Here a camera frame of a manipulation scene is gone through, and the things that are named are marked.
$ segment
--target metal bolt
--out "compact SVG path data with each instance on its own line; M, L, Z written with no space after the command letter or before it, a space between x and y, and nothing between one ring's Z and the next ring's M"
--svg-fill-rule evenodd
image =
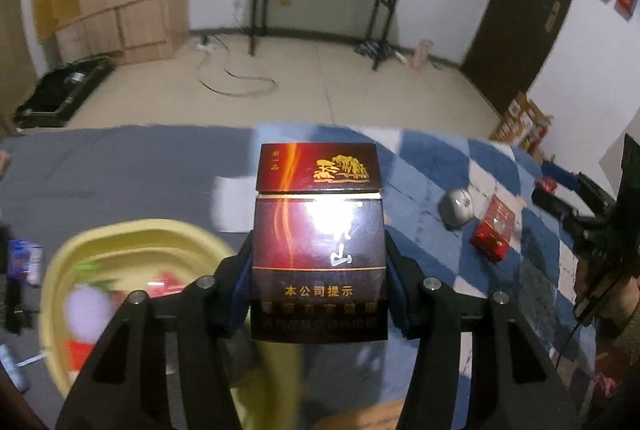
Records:
M494 299L495 302L498 302L498 304L500 305L505 305L509 303L509 295L507 295L507 293L505 293L504 291L496 291L492 295L492 298Z
M200 289L209 289L210 287L213 287L215 283L216 283L216 279L213 278L211 275L201 276L196 281L196 284L198 284L198 287Z
M429 291L436 291L440 289L440 287L442 286L442 282L438 280L436 277L430 276L428 278L425 278L422 281L422 285L424 286L425 289L428 289Z
M129 295L129 302L133 305L142 304L146 300L146 293L144 291L134 291Z

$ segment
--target black wire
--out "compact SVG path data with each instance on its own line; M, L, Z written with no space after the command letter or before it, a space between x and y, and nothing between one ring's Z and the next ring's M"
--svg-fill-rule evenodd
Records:
M620 279L623 277L624 274L625 274L624 271L620 272L618 277L609 285L609 287L607 287L606 291L604 292L604 295L602 295L600 298L598 298L598 301L596 302L596 307L594 307L594 309L596 309L597 306L600 304L600 302L602 302L607 297L607 295L616 286L616 284L618 282L620 282ZM581 325L581 322L578 322L575 325L575 327L572 329L571 333L569 333L569 337L566 339L564 344L562 344L562 347L560 347L560 351L558 352L558 359L556 360L556 369L558 369L558 366L560 365L560 359L562 358L562 355L566 351L566 348L569 346L569 343L571 343L571 340L574 337L575 331L578 330L578 327L580 327L580 325Z
M226 59L228 60L231 54L231 50L229 49L229 47L217 36L215 35L210 35L210 36L213 36L213 38L215 38L219 42L219 44L226 49ZM207 62L208 60L211 60L211 52L207 52L207 55L198 64L196 70L198 71L198 81L203 86L207 87L207 89L209 89L211 92L215 92L216 94L220 94L221 96L228 96L230 98L248 98L250 96L262 96L264 94L271 94L274 90L278 88L278 83L272 78L268 78L266 76L237 76L236 74L233 74L226 68L226 62L225 62L225 67L223 68L223 70L229 76L232 76L238 80L255 80L256 82L270 82L271 85L267 89L248 90L247 92L225 92L224 90L214 89L213 87L208 86L200 78L200 69L204 66L205 62Z

